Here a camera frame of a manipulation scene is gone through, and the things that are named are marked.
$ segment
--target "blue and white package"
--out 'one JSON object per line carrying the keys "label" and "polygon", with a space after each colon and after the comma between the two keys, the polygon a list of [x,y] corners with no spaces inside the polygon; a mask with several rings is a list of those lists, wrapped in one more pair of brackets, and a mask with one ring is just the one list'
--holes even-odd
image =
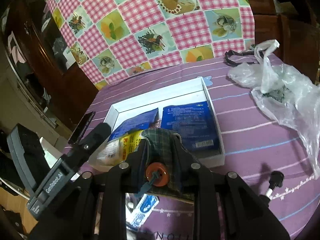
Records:
{"label": "blue and white package", "polygon": [[156,196],[144,194],[136,208],[126,217],[127,227],[138,231],[158,203],[159,199]]}
{"label": "blue and white package", "polygon": [[149,125],[156,121],[158,112],[159,109],[156,108],[123,121],[122,124],[111,133],[108,142],[123,136],[129,131],[148,129]]}
{"label": "blue and white package", "polygon": [[180,134],[190,152],[219,148],[214,118],[206,101],[164,107],[161,128]]}

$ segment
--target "pink checkered tablecloth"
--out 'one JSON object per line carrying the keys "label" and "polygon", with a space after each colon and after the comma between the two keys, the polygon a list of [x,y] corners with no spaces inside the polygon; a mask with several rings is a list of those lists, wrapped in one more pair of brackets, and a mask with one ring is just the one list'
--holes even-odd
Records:
{"label": "pink checkered tablecloth", "polygon": [[101,89],[131,75],[254,44],[247,0],[46,0],[81,69]]}

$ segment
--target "wooden floor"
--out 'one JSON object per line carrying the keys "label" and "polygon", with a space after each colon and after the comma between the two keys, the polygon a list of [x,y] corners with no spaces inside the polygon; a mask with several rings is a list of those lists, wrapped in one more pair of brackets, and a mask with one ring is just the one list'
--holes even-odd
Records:
{"label": "wooden floor", "polygon": [[15,213],[20,213],[23,229],[26,234],[30,233],[37,221],[30,215],[26,205],[27,200],[20,195],[13,196],[3,188],[0,188],[0,205],[6,210],[12,210]]}

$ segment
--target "blue stripe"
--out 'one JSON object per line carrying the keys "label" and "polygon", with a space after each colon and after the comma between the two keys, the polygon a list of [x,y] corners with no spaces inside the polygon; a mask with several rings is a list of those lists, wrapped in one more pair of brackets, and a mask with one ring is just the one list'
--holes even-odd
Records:
{"label": "blue stripe", "polygon": [[308,205],[310,205],[313,201],[315,201],[319,196],[320,196],[320,193],[313,200],[311,200],[307,205],[303,206],[302,208],[300,208],[296,212],[293,212],[292,214],[287,215],[286,217],[280,218],[279,221],[285,220],[285,219],[287,219],[287,218],[299,213],[300,211],[304,210]]}
{"label": "blue stripe", "polygon": [[212,99],[211,101],[216,101],[216,100],[225,99],[225,98],[236,98],[236,97],[240,97],[240,96],[248,95],[248,94],[249,93],[244,93],[244,94],[235,95],[235,96],[227,96],[227,97],[223,97],[223,98],[216,98],[216,99]]}
{"label": "blue stripe", "polygon": [[286,143],[289,143],[289,142],[292,142],[296,139],[298,139],[299,137],[296,137],[296,138],[293,138],[289,141],[285,141],[285,142],[281,142],[281,143],[276,143],[276,144],[270,144],[270,145],[267,145],[267,146],[262,146],[262,147],[257,147],[257,148],[251,148],[251,149],[246,149],[246,150],[241,150],[241,151],[236,151],[236,152],[229,152],[229,153],[226,153],[226,155],[231,155],[231,154],[237,154],[237,153],[245,153],[245,152],[253,152],[253,151],[256,151],[256,150],[262,150],[262,149],[267,149],[267,148],[270,148],[270,147],[275,147],[275,146],[279,146],[279,145],[283,145],[283,144],[286,144]]}

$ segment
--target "black knob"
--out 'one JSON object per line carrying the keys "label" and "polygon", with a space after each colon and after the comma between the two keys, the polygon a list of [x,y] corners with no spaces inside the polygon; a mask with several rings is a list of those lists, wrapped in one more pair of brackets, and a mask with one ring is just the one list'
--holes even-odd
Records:
{"label": "black knob", "polygon": [[269,183],[270,183],[270,187],[269,188],[274,190],[275,187],[282,187],[283,180],[284,180],[284,175],[283,175],[282,172],[273,171],[271,173],[271,177],[270,177],[270,180],[269,180]]}

